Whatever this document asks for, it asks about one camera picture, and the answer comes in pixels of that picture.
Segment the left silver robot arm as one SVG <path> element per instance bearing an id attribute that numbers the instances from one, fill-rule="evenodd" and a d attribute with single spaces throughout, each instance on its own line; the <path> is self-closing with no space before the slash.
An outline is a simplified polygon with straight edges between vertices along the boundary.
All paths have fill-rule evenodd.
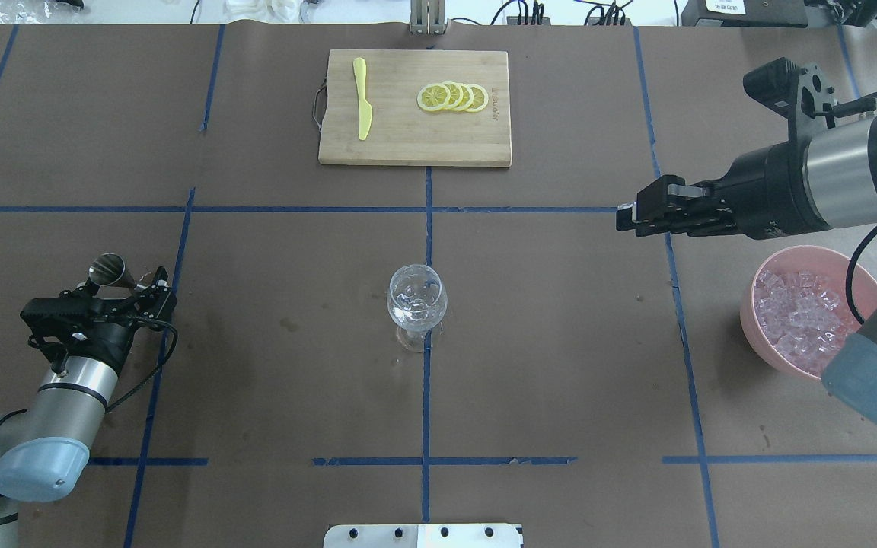
<path id="1" fill-rule="evenodd" d="M 49 371 L 27 409 L 0 413 L 0 547 L 20 544 L 21 503 L 70 495 L 91 457 L 137 330 L 177 337 L 174 288 L 163 266 L 146 283 L 121 256 L 101 254 L 73 290 L 34 298 L 21 309 L 28 345 Z"/>

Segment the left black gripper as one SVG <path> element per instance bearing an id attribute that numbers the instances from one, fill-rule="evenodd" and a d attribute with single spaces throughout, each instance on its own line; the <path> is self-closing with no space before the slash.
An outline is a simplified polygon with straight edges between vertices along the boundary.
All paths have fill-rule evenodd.
<path id="1" fill-rule="evenodd" d="M 136 320 L 171 323 L 177 296 L 168 284 L 166 268 L 159 266 L 150 285 L 123 301 L 123 314 Z M 92 320 L 76 327 L 65 343 L 69 356 L 93 358 L 111 370 L 122 370 L 131 354 L 140 322 L 131 319 Z"/>

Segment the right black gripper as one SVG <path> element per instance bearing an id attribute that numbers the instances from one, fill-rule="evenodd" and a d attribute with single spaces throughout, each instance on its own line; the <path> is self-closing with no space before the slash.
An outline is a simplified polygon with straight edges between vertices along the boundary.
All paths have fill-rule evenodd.
<path id="1" fill-rule="evenodd" d="M 664 209 L 643 221 L 638 209 Z M 742 154 L 717 180 L 686 183 L 661 176 L 620 205 L 615 228 L 638 238 L 745 235 L 768 240 L 828 229 L 805 188 L 802 164 L 789 143 Z"/>

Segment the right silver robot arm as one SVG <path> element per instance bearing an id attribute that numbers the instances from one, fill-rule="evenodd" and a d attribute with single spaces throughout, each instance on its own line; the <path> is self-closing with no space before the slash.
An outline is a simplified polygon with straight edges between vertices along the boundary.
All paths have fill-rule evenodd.
<path id="1" fill-rule="evenodd" d="M 766 240 L 862 225 L 877 225 L 877 115 L 741 154 L 715 180 L 688 184 L 665 174 L 616 212 L 616 228 L 640 237 Z M 822 382 L 877 425 L 877 308 Z"/>

